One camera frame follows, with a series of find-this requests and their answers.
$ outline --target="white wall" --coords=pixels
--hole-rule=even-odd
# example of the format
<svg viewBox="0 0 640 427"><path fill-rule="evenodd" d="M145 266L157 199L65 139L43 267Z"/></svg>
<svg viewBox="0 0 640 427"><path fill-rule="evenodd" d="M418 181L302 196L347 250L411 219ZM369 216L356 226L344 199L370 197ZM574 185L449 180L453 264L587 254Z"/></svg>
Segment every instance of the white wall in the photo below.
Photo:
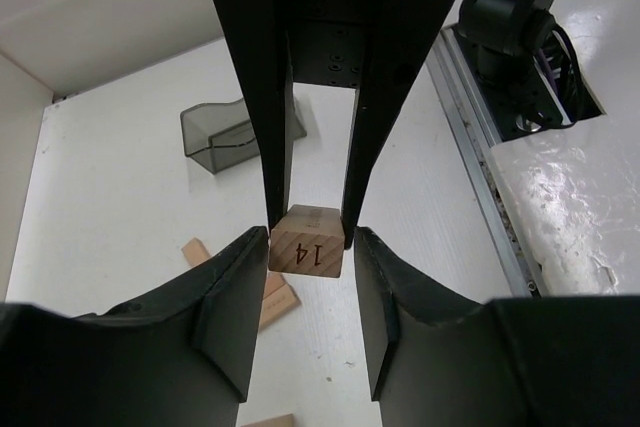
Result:
<svg viewBox="0 0 640 427"><path fill-rule="evenodd" d="M0 56L0 300L9 283L42 112L52 95Z"/></svg>
<svg viewBox="0 0 640 427"><path fill-rule="evenodd" d="M0 0L0 54L58 95L221 34L211 0Z"/></svg>

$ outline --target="black cable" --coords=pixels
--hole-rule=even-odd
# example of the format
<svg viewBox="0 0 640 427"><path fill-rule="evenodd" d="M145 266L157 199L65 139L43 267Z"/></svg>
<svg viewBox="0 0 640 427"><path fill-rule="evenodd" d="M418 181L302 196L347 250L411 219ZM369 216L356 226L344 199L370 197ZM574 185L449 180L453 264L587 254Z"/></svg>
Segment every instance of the black cable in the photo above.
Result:
<svg viewBox="0 0 640 427"><path fill-rule="evenodd" d="M558 34L560 40L564 44L564 48L567 51L567 55L569 56L569 60L571 61L571 74L573 77L573 82L575 84L575 95L576 95L576 112L575 112L575 120L570 124L565 124L557 127L558 129L568 129L569 127L573 127L576 123L582 119L584 114L584 82L582 81L582 73L580 72L580 65L578 64L578 54L576 54L576 50L573 48L573 44L571 43L571 38L569 34L562 28L562 26L556 24L553 29L553 32Z"/></svg>

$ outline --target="white tabletop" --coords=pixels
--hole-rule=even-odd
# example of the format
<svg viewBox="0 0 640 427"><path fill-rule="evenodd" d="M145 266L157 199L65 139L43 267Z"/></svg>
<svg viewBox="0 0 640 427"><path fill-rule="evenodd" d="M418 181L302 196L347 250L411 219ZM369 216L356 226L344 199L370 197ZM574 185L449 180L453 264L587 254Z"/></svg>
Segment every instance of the white tabletop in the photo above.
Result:
<svg viewBox="0 0 640 427"><path fill-rule="evenodd" d="M184 158L179 113L241 96L223 40L47 108L7 299L102 313L183 273L180 248L215 253L266 223L259 159L215 177ZM297 85L291 203L339 207L353 91ZM360 225L478 301L509 295L428 73L373 172ZM302 306L259 334L239 424L380 425L347 252L338 280L288 276Z"/></svg>

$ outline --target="rectangular wooden block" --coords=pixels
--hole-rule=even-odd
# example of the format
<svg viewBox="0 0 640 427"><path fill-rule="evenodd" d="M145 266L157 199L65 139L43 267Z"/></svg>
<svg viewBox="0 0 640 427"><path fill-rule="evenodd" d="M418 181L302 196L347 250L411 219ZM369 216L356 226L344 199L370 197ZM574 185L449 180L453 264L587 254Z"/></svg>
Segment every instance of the rectangular wooden block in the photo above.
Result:
<svg viewBox="0 0 640 427"><path fill-rule="evenodd" d="M263 420L255 424L245 425L244 427L294 427L293 414L283 415L275 419Z"/></svg>
<svg viewBox="0 0 640 427"><path fill-rule="evenodd" d="M269 270L340 277L343 253L338 209L294 205L271 231Z"/></svg>
<svg viewBox="0 0 640 427"><path fill-rule="evenodd" d="M264 294L262 298L266 299L286 283L287 281L284 280L284 276L282 274L269 272L269 275L267 275L267 281L264 284Z"/></svg>
<svg viewBox="0 0 640 427"><path fill-rule="evenodd" d="M182 248L182 253L191 267L197 267L211 258L211 254L209 254L207 248L202 241L196 237L187 242Z"/></svg>
<svg viewBox="0 0 640 427"><path fill-rule="evenodd" d="M291 309L300 305L300 300L289 284L284 284L278 290L262 300L260 323L258 330L271 325Z"/></svg>

